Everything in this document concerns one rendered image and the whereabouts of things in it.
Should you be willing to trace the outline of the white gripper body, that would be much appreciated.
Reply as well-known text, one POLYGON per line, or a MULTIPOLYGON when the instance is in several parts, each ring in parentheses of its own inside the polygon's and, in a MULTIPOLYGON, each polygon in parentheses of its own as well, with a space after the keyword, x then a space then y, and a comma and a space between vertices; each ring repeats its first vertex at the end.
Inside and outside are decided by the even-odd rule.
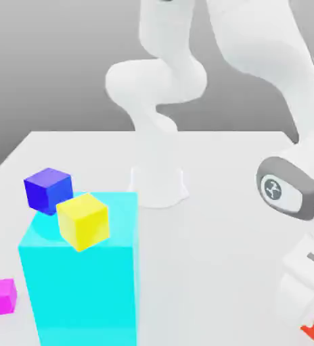
POLYGON ((279 284, 279 317, 285 323, 314 323, 314 289, 284 274, 279 284))

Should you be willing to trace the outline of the small yellow cube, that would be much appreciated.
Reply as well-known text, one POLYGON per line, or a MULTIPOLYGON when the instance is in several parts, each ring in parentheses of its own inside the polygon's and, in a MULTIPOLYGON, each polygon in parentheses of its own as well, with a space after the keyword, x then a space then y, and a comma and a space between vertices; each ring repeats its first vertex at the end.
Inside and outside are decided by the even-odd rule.
POLYGON ((110 237, 108 206, 90 193, 56 205, 60 234, 76 251, 110 237))

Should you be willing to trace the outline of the small blue cube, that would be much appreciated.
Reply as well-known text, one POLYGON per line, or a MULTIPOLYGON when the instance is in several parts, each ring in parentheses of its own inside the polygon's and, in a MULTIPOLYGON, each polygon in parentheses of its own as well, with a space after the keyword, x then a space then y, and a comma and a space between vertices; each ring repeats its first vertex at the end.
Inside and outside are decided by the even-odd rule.
POLYGON ((71 175, 45 168, 24 179, 28 205, 38 212, 52 216, 56 205, 74 197, 71 175))

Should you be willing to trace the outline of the small magenta cube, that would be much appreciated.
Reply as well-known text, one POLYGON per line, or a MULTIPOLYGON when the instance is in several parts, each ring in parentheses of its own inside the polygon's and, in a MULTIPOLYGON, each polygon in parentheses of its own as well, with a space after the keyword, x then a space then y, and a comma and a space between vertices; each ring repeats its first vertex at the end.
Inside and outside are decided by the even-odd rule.
POLYGON ((0 315, 12 314, 17 302, 17 290, 14 279, 0 280, 0 315))

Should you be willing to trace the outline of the large cyan box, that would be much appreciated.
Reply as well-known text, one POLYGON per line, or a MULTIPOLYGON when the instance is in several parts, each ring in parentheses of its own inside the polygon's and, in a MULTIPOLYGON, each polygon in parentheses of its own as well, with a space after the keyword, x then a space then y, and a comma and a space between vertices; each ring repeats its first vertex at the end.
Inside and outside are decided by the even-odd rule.
POLYGON ((137 193, 94 197, 108 206, 109 239, 78 252, 57 216, 37 212, 18 245, 40 346, 137 346, 137 193))

